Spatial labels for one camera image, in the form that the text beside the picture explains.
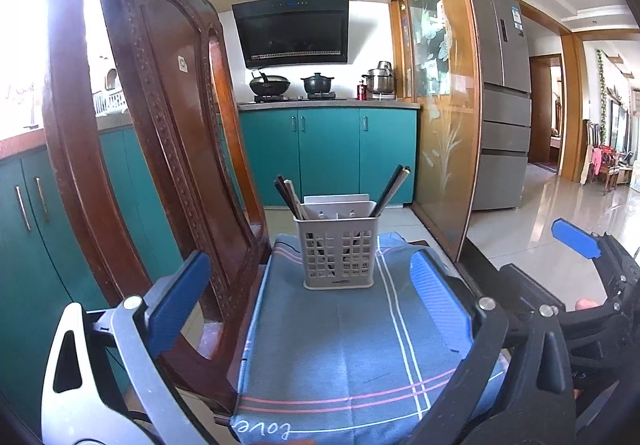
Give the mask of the person's right hand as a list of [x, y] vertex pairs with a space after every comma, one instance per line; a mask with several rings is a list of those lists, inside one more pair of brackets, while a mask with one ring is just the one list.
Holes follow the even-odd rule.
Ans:
[[600, 303], [598, 301], [594, 301], [587, 298], [579, 299], [575, 303], [576, 311], [582, 311], [583, 309], [594, 309], [595, 307], [599, 307]]

